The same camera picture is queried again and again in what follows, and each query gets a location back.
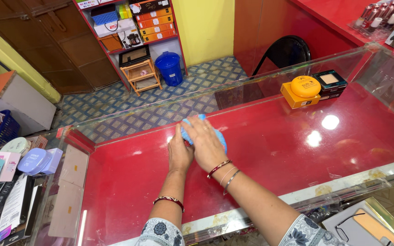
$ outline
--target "blue trash can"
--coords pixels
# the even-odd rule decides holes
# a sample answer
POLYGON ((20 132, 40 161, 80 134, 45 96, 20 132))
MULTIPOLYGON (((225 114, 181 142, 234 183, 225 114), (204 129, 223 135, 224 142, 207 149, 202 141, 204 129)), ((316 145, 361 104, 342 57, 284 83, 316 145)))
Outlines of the blue trash can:
POLYGON ((156 59, 155 65, 161 71, 168 86, 176 86, 182 82, 182 70, 180 69, 178 54, 166 51, 156 59))

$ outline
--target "printed sleeve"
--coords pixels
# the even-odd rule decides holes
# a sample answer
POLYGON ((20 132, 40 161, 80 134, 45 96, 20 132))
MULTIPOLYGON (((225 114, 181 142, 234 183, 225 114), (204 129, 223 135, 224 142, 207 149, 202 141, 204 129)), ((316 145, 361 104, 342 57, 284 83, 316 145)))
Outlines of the printed sleeve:
POLYGON ((305 215, 299 215, 279 246, 349 246, 305 215))
POLYGON ((185 246, 182 232, 171 222, 151 218, 142 229, 136 246, 185 246))

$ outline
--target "yellow compact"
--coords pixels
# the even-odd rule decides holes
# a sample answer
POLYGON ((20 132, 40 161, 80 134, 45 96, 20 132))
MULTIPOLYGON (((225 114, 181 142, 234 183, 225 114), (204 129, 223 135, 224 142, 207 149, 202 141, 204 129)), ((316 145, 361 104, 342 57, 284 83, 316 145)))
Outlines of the yellow compact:
POLYGON ((320 83, 310 76, 295 77, 291 81, 291 91, 299 97, 313 98, 320 92, 320 83))

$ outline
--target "woman's left hand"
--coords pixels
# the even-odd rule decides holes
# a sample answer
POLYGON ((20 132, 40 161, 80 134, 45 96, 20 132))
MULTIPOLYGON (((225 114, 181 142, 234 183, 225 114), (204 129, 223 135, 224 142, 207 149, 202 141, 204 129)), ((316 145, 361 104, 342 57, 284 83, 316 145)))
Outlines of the woman's left hand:
POLYGON ((176 134, 168 143, 168 161, 170 171, 188 171, 194 160, 194 147, 185 146, 180 133, 180 124, 176 125, 176 134))

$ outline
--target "red shelf unit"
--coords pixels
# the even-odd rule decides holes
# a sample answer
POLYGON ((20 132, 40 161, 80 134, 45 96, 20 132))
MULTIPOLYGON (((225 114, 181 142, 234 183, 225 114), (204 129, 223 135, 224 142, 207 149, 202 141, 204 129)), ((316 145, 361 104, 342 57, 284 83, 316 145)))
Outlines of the red shelf unit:
MULTIPOLYGON (((125 3, 125 2, 126 2, 125 0, 112 0, 112 1, 109 1, 109 2, 106 2, 106 3, 100 3, 99 5, 95 5, 95 6, 92 6, 92 7, 80 9, 80 7, 79 7, 79 5, 77 4, 77 2, 76 2, 75 0, 72 0, 72 1, 73 1, 73 3, 75 4, 75 6, 77 7, 79 13, 81 14, 81 16, 83 17, 83 19, 85 20, 86 24, 89 26, 90 30, 92 31, 92 33, 94 34, 94 36, 95 36, 96 38, 98 37, 98 36, 97 36, 97 33, 95 32, 94 28, 90 25, 89 21, 86 19, 86 16, 85 16, 82 12, 83 12, 83 11, 89 11, 89 12, 90 12, 90 10, 92 10, 92 9, 94 9, 94 8, 97 8, 97 7, 100 7, 100 6, 103 6, 103 5, 106 5, 106 4, 111 4, 111 3, 125 3)), ((177 34, 176 34, 176 35, 173 35, 173 36, 170 36, 170 37, 161 38, 161 39, 158 39, 158 40, 155 40, 155 41, 145 42, 144 44, 152 44, 152 43, 156 43, 156 42, 162 42, 162 41, 164 41, 164 40, 171 39, 171 38, 177 38, 177 40, 178 40, 178 42, 179 42, 179 46, 180 46, 180 52, 182 53, 182 61, 183 61, 183 66, 184 66, 184 68, 185 68, 185 74, 188 75, 187 64, 185 63, 185 57, 184 57, 184 55, 183 55, 182 42, 180 41, 180 34, 179 34, 179 31, 177 30, 177 21, 176 21, 176 15, 175 15, 175 13, 174 13, 174 7, 173 7, 173 4, 172 4, 172 2, 171 2, 172 0, 169 0, 169 1, 170 1, 170 5, 171 5, 172 17, 173 17, 174 23, 176 24, 176 33, 177 33, 177 34)), ((112 59, 110 58, 110 56, 111 56, 111 55, 114 55, 114 54, 116 54, 116 53, 119 53, 119 52, 123 52, 123 51, 126 51, 126 50, 131 50, 131 49, 124 49, 124 48, 122 48, 122 49, 117 49, 117 50, 113 50, 113 51, 108 51, 108 50, 104 47, 104 45, 101 43, 101 41, 99 41, 99 40, 97 40, 97 41, 98 41, 98 44, 99 44, 99 45, 101 46, 101 48, 103 49, 104 53, 106 54, 107 58, 109 59, 110 63, 112 64, 113 68, 114 68, 115 71, 117 72, 118 76, 120 77, 121 82, 123 82, 123 84, 125 85, 125 87, 127 88, 127 90, 130 92, 129 87, 127 86, 127 83, 128 83, 127 79, 125 79, 125 77, 122 75, 122 72, 121 72, 120 69, 118 68, 118 65, 115 65, 115 63, 112 61, 112 59)))

